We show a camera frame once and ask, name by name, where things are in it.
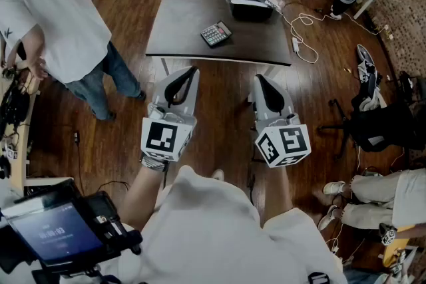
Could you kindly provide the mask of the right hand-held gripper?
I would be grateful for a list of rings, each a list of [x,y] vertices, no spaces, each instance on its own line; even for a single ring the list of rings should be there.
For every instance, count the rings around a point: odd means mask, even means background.
[[[257,74],[253,83],[256,120],[253,162],[265,163],[269,168],[297,164],[312,149],[305,124],[287,125],[286,117],[294,117],[293,102],[286,90],[271,78]]]

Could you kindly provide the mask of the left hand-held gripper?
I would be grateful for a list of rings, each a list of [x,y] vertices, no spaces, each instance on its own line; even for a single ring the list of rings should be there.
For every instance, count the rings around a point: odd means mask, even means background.
[[[153,102],[181,110],[194,110],[200,71],[196,66],[180,69],[160,81]],[[162,120],[142,119],[141,150],[144,154],[169,162],[179,161],[196,127],[194,116],[163,107]]]

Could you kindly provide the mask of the black calculator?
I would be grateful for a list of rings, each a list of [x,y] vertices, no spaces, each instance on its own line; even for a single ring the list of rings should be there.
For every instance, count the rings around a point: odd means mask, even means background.
[[[209,47],[215,47],[223,41],[229,39],[232,35],[232,32],[227,28],[223,21],[218,21],[217,23],[209,26],[200,33],[203,40],[207,43]]]

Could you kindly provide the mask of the person's right forearm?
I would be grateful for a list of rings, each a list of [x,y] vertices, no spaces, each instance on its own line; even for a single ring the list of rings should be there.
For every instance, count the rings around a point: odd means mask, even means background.
[[[265,182],[264,224],[294,207],[285,167],[268,169]]]

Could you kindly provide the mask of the person's left forearm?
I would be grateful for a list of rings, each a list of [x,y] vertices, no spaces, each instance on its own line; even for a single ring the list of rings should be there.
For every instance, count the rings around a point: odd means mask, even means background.
[[[142,231],[154,212],[163,173],[142,166],[121,203],[122,223]]]

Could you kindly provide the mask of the black box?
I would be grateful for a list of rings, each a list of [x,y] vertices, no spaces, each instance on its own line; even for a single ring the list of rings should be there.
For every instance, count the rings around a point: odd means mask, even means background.
[[[233,17],[239,21],[266,21],[273,9],[259,0],[229,0]]]

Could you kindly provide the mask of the light cloth on chair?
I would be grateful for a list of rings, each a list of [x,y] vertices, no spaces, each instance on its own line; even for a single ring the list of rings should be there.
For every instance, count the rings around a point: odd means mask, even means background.
[[[373,94],[373,98],[367,97],[365,100],[361,102],[359,105],[360,112],[366,112],[370,110],[375,110],[378,108],[387,107],[386,102],[384,101],[380,92],[375,92]]]

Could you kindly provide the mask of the black and white cloth bundle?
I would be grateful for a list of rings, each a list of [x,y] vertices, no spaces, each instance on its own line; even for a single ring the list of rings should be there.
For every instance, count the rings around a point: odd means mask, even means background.
[[[377,69],[374,63],[364,60],[358,64],[357,70],[360,83],[369,82],[370,78],[377,80]]]

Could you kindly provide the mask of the grey oval shell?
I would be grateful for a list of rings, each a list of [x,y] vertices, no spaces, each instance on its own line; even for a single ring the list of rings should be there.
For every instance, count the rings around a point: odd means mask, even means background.
[[[362,62],[374,64],[374,61],[371,58],[371,55],[369,54],[368,50],[363,45],[357,44],[356,53],[357,53],[357,60],[359,64]]]

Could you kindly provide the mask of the black office chair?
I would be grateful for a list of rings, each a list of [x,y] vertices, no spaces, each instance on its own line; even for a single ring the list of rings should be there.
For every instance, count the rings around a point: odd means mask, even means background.
[[[373,78],[361,83],[358,95],[351,100],[353,111],[350,117],[344,114],[337,99],[329,101],[330,106],[337,107],[342,123],[319,126],[317,131],[343,131],[341,148],[335,159],[343,156],[349,138],[365,152],[381,152],[391,145],[412,150],[423,150],[426,147],[426,137],[421,133],[420,123],[403,102],[366,112],[359,111],[361,102],[367,97],[373,98],[375,92],[379,91],[377,81]]]

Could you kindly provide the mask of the person's white clothing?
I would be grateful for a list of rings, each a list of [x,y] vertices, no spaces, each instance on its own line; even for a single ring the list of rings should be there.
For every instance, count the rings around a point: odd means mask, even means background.
[[[142,252],[102,264],[122,284],[347,284],[312,218],[293,207],[266,224],[245,193],[183,166],[157,195]]]

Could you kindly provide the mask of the light wooden desk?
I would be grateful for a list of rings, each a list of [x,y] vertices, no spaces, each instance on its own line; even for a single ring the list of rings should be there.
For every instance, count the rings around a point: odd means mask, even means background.
[[[14,131],[13,125],[7,125],[5,128],[6,144],[9,142],[14,145],[16,152],[10,153],[14,158],[10,159],[11,175],[9,183],[11,188],[20,196],[24,195],[25,189],[31,187],[50,186],[63,182],[73,177],[53,177],[53,178],[29,178],[27,176],[27,159],[28,138],[31,125],[31,117],[37,94],[39,93],[39,81],[28,75],[25,82],[20,86],[22,91],[29,93],[29,109],[26,118],[17,127],[17,133]]]

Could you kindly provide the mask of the black tablet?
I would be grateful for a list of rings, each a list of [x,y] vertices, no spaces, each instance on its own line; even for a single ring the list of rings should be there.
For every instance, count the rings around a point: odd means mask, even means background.
[[[106,248],[95,214],[71,179],[16,200],[1,214],[48,266],[97,255]]]

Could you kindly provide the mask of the yellow plastic object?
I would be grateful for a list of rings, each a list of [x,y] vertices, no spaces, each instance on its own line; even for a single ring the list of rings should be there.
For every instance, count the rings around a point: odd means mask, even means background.
[[[397,232],[406,231],[412,228],[414,228],[413,225],[400,227],[397,229]],[[383,254],[383,266],[388,268],[393,266],[397,262],[401,251],[406,248],[408,242],[409,239],[397,239],[395,236],[393,243],[391,245],[385,246],[385,251]]]

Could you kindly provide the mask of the black tablet mount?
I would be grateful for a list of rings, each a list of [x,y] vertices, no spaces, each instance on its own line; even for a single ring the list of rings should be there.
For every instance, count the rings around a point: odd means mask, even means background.
[[[95,234],[100,237],[108,252],[120,253],[129,249],[135,255],[141,254],[141,233],[124,226],[116,206],[105,191],[85,197],[85,202],[94,216]]]

